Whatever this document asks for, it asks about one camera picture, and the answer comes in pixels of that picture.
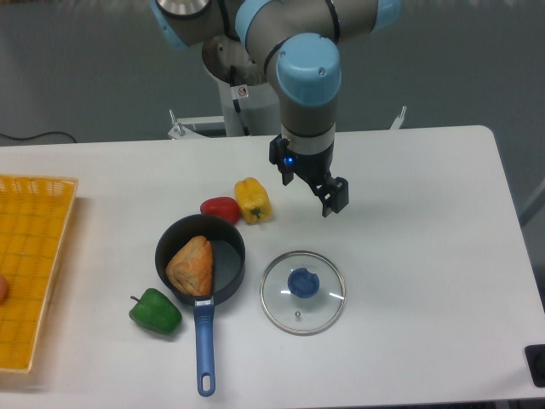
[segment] red bell pepper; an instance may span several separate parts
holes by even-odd
[[[236,224],[240,218],[240,209],[238,208],[237,201],[228,197],[205,200],[201,204],[201,213],[221,217],[231,224]]]

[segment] lid rim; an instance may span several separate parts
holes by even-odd
[[[333,315],[333,317],[331,317],[330,320],[328,320],[321,326],[314,328],[312,330],[298,330],[296,328],[292,328],[290,326],[282,324],[280,321],[278,321],[276,318],[273,317],[273,315],[271,314],[271,312],[268,310],[267,306],[265,305],[265,299],[263,298],[263,286],[265,284],[265,280],[267,279],[268,274],[273,270],[273,268],[278,264],[278,262],[281,262],[282,260],[291,256],[313,256],[318,258],[319,260],[325,262],[331,267],[331,269],[335,272],[335,274],[339,278],[339,282],[341,283],[342,299],[341,299],[341,303],[339,304],[339,308],[336,310],[335,314]],[[347,289],[345,286],[344,277],[339,272],[335,264],[333,264],[330,260],[322,256],[321,254],[315,253],[313,251],[304,251],[304,250],[288,251],[276,257],[274,260],[272,260],[272,262],[270,262],[267,268],[265,269],[263,276],[261,277],[259,293],[260,293],[261,307],[263,308],[263,311],[265,312],[265,315],[267,316],[267,318],[276,327],[280,328],[282,331],[288,332],[289,334],[292,334],[292,335],[301,335],[301,336],[316,335],[316,334],[319,334],[320,332],[327,330],[339,319],[342,313],[342,309],[344,307],[344,303],[347,300]]]

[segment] glass pot lid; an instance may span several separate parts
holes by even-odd
[[[261,306],[278,328],[312,335],[329,328],[341,315],[344,279],[324,256],[291,251],[269,264],[261,279]]]

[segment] bread slice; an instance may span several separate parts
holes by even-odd
[[[196,236],[178,251],[167,265],[167,277],[188,296],[212,295],[212,244],[204,236]]]

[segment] pepper stem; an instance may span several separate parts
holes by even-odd
[[[255,209],[252,209],[251,213],[252,213],[252,215],[257,217],[258,219],[261,219],[261,209],[259,207],[256,207]]]

